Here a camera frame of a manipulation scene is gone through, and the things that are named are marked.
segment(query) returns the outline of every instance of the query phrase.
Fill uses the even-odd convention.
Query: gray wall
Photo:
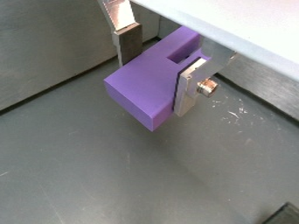
[[[159,16],[133,5],[144,40]],[[96,0],[4,0],[0,4],[0,110],[116,55]]]

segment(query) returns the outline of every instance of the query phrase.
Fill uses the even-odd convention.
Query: scratch
[[[125,169],[129,172],[129,170],[131,170],[131,154],[129,154],[129,152],[125,154]]]
[[[0,174],[0,177],[3,177],[9,171],[4,172],[3,174]]]
[[[238,119],[239,119],[239,116],[235,114],[235,113],[232,113],[232,112],[230,112]]]
[[[52,208],[52,210],[53,210],[53,212],[55,212],[55,214],[56,214],[56,216],[60,220],[60,224],[65,224],[65,222],[63,221],[61,216],[57,212],[56,206],[52,204],[51,197],[49,197],[48,193],[44,191],[44,188],[43,188],[41,184],[40,184],[40,188],[41,188],[43,195],[44,195],[45,199],[48,200],[48,202],[51,204],[51,208]]]

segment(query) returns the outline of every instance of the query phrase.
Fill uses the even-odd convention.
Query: gray floor
[[[0,222],[258,224],[299,206],[298,123],[220,81],[152,133],[108,98],[116,69],[0,116]]]

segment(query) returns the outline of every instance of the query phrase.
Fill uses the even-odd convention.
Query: gray surface
[[[179,27],[179,24],[161,17],[159,38],[164,38]],[[243,55],[239,55],[219,73],[236,85],[299,120],[298,81],[283,76],[274,69]]]
[[[1,223],[258,224],[299,205],[298,124],[220,81],[152,133],[108,98],[116,69],[1,115]]]
[[[133,5],[144,40],[159,16]],[[3,0],[0,4],[0,110],[116,55],[95,0]]]

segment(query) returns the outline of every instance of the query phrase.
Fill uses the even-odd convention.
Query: metal surface
[[[97,0],[111,29],[121,30],[136,22],[128,0]]]
[[[132,5],[144,41],[159,15]],[[0,4],[0,110],[116,56],[97,1],[9,1]]]
[[[0,116],[4,224],[259,224],[299,205],[299,126],[222,80],[149,132],[111,101],[117,60]]]
[[[112,35],[119,65],[123,66],[143,52],[143,26],[133,23]]]
[[[210,59],[198,59],[178,74],[178,87],[174,100],[174,113],[178,116],[183,116],[195,105],[199,96],[198,83],[210,78],[236,58],[234,51],[208,38],[204,38],[200,50]]]
[[[219,73],[299,120],[299,81],[242,55]]]
[[[299,81],[296,0],[132,1]]]
[[[199,82],[198,86],[198,92],[210,98],[215,94],[219,84],[216,81],[207,79]]]
[[[97,0],[109,24],[119,65],[143,52],[143,26],[136,23],[128,0]]]
[[[183,116],[191,107],[195,105],[196,97],[199,95],[198,91],[194,94],[188,94],[190,85],[192,83],[192,72],[207,62],[206,59],[198,59],[179,74],[179,82],[175,91],[175,101],[174,101],[174,113],[178,116]]]

